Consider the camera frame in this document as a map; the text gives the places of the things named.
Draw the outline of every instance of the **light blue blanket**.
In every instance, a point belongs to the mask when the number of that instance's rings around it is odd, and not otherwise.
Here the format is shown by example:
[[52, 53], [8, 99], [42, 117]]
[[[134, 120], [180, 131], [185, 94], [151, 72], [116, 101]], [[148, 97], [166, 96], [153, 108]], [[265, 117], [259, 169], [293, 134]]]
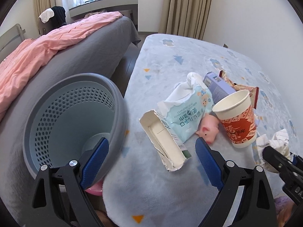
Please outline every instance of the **light blue blanket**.
[[[197, 227], [204, 218], [218, 190], [211, 186], [195, 154], [197, 136], [193, 135], [185, 143], [192, 157], [179, 171], [168, 172], [139, 118], [146, 111], [157, 108], [157, 102], [165, 100], [174, 85], [185, 81], [189, 72], [205, 76], [210, 71], [219, 74], [222, 69], [232, 81], [260, 88], [257, 114], [262, 121], [257, 128], [258, 134], [272, 137], [286, 128], [290, 150], [299, 152], [299, 139], [287, 107], [257, 63], [232, 50], [200, 40], [165, 34], [148, 36], [125, 94], [129, 132], [122, 153], [103, 184], [108, 216], [119, 227]], [[220, 151], [226, 160], [233, 160], [238, 166], [254, 168], [252, 146], [234, 148], [222, 126], [219, 129], [212, 149]], [[283, 183], [277, 174], [267, 172], [267, 175], [276, 196]]]

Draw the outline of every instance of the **headboard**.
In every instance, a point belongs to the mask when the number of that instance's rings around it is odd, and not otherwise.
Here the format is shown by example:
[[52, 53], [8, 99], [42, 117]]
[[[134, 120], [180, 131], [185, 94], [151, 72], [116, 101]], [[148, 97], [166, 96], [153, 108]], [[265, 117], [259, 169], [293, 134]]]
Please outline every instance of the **headboard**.
[[24, 40], [25, 30], [19, 24], [0, 36], [0, 63]]

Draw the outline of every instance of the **pink pig toy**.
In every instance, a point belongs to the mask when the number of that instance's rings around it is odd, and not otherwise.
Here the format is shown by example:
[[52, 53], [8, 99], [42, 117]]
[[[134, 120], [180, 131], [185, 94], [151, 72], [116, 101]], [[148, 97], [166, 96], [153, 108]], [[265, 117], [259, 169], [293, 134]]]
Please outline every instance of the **pink pig toy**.
[[207, 144], [212, 144], [216, 135], [219, 133], [218, 125], [219, 120], [215, 116], [207, 113], [204, 118], [202, 118], [196, 134], [202, 137]]

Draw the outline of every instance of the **pink blanket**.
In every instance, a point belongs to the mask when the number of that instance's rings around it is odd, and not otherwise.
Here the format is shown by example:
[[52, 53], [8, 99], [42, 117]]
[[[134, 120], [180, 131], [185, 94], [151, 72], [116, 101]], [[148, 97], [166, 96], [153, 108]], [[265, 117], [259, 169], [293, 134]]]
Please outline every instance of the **pink blanket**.
[[0, 121], [27, 82], [59, 50], [77, 44], [120, 17], [119, 12], [100, 13], [55, 29], [36, 40], [24, 40], [0, 64]]

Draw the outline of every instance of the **floor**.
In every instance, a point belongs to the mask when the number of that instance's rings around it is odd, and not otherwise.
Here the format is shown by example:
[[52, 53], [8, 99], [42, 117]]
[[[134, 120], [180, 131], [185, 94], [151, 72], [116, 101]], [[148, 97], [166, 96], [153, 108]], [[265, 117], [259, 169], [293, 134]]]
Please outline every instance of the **floor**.
[[147, 35], [139, 35], [141, 42], [136, 47], [134, 44], [130, 44], [124, 56], [120, 60], [111, 80], [117, 85], [122, 96], [124, 97], [129, 79], [134, 70], [134, 65], [142, 48], [142, 45]]

